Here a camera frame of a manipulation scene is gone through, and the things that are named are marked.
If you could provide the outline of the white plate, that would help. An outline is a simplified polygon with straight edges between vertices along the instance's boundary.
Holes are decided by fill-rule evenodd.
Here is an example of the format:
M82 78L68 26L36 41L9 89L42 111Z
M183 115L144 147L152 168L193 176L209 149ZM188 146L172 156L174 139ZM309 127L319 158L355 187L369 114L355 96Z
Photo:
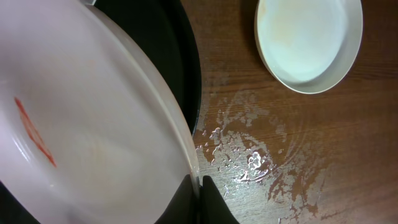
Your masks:
M363 36L361 0L259 0L257 50L287 88L318 94L348 74Z

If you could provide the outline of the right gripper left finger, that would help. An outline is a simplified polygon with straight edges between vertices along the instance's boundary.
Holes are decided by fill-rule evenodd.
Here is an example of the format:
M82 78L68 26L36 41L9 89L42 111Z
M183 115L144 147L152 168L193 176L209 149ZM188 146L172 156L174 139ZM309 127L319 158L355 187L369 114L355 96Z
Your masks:
M195 224L196 222L197 198L193 193L191 177L186 175L155 224Z

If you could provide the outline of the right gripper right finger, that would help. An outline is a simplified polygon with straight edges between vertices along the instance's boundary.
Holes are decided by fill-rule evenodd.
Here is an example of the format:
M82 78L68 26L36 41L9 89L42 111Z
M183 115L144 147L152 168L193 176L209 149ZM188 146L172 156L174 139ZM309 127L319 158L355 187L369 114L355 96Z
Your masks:
M239 224L209 175L203 176L200 210L202 224Z

